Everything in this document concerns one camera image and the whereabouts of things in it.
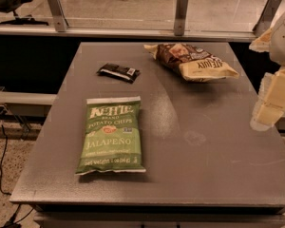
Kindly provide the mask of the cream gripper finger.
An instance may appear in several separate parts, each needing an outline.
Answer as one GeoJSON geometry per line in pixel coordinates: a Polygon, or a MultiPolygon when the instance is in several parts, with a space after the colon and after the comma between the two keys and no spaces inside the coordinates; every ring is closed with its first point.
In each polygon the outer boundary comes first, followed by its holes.
{"type": "Polygon", "coordinates": [[[258,91],[250,126],[256,131],[267,131],[285,113],[285,66],[276,73],[266,72],[258,91]]]}
{"type": "Polygon", "coordinates": [[[271,42],[272,29],[268,28],[249,46],[249,49],[255,52],[268,52],[271,42]]]}

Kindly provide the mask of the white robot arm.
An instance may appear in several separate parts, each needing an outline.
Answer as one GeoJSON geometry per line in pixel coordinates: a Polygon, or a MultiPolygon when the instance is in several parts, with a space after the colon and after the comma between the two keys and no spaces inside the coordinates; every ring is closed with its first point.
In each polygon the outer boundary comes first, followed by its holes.
{"type": "Polygon", "coordinates": [[[274,74],[264,74],[250,121],[254,130],[267,131],[285,113],[285,11],[271,28],[250,44],[249,49],[268,52],[270,59],[280,65],[274,74]]]}

